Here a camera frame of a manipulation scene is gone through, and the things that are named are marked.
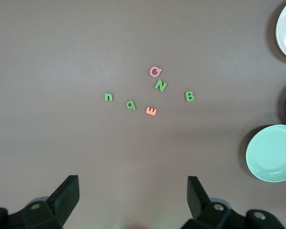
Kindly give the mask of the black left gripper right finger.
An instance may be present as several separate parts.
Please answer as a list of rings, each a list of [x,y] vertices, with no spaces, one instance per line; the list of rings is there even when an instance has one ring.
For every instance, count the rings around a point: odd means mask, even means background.
[[[226,204],[211,201],[198,177],[187,179],[187,203],[192,214],[183,229],[283,229],[283,224],[271,213],[252,209],[245,216]]]

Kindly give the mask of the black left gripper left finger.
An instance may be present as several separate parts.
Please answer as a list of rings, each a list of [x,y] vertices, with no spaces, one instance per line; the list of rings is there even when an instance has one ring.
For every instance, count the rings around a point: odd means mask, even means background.
[[[79,177],[68,176],[48,197],[9,214],[0,208],[0,229],[62,229],[80,199]]]

